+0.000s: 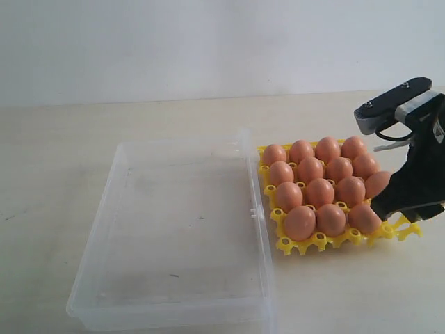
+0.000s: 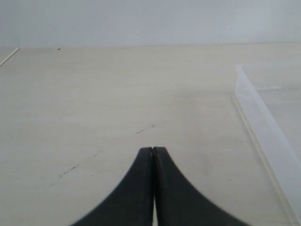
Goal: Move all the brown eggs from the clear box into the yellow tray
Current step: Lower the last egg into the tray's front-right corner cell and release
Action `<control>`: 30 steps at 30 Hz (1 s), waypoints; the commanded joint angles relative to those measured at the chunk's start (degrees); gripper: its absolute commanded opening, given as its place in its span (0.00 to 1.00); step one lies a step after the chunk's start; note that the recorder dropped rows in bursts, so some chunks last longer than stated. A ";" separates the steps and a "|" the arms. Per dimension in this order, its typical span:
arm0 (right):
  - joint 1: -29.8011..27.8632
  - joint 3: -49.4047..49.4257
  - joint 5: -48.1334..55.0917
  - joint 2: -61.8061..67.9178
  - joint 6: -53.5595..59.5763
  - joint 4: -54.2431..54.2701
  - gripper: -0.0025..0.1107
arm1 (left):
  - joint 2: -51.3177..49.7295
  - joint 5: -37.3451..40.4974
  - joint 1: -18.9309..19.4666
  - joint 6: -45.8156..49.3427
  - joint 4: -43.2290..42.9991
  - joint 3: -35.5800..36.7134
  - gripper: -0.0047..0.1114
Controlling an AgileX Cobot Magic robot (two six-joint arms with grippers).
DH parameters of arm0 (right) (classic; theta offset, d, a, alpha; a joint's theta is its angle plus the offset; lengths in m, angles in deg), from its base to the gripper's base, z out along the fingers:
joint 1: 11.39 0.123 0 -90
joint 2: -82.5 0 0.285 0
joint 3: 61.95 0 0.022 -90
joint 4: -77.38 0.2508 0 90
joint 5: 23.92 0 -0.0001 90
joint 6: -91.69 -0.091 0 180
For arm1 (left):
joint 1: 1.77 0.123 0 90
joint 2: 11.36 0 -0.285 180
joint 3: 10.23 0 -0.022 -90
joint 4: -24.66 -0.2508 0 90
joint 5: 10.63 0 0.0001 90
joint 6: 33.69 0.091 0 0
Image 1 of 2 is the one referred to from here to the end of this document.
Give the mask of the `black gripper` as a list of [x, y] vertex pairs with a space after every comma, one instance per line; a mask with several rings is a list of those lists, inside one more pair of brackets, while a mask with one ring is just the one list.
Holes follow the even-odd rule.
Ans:
[[394, 117], [412, 132], [409, 150], [371, 209], [382, 220], [396, 212], [412, 223], [428, 220], [444, 211], [444, 94], [415, 97], [398, 106]]

